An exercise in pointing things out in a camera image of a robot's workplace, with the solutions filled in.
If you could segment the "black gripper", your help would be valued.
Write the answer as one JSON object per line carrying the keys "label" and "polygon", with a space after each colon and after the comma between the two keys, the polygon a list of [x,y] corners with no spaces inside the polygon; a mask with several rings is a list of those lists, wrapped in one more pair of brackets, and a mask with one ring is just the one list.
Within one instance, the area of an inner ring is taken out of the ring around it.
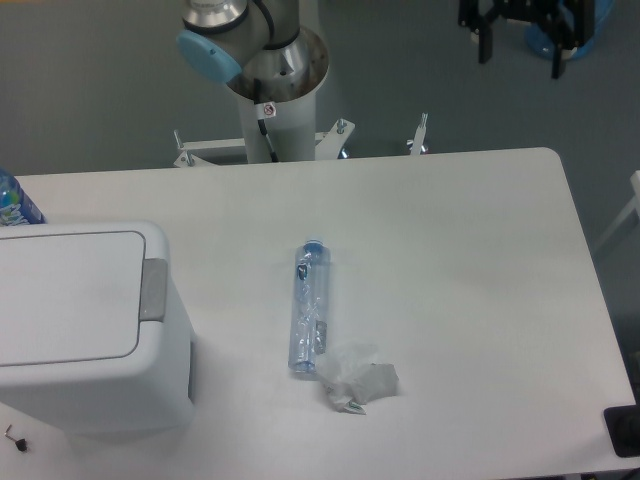
{"label": "black gripper", "polygon": [[[571,13],[573,23],[561,15],[565,12]],[[595,29],[595,2],[490,1],[483,12],[480,1],[459,1],[458,25],[470,27],[477,37],[480,64],[486,64],[492,58],[492,24],[498,17],[542,24],[542,30],[551,42],[551,78],[559,79],[565,70],[564,52],[579,45],[578,30]]]}

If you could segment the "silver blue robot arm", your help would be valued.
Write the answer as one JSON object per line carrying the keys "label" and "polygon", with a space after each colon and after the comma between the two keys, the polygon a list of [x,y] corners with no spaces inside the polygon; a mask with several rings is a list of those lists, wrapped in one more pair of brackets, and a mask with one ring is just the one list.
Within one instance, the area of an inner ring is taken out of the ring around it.
{"label": "silver blue robot arm", "polygon": [[[482,11],[477,1],[458,4],[457,23],[478,42],[478,61],[493,54],[493,23],[523,22],[546,49],[551,76],[586,53],[608,1],[493,1]],[[329,66],[322,40],[302,26],[297,1],[186,1],[178,50],[207,80],[228,86],[257,104],[302,98],[324,81]]]}

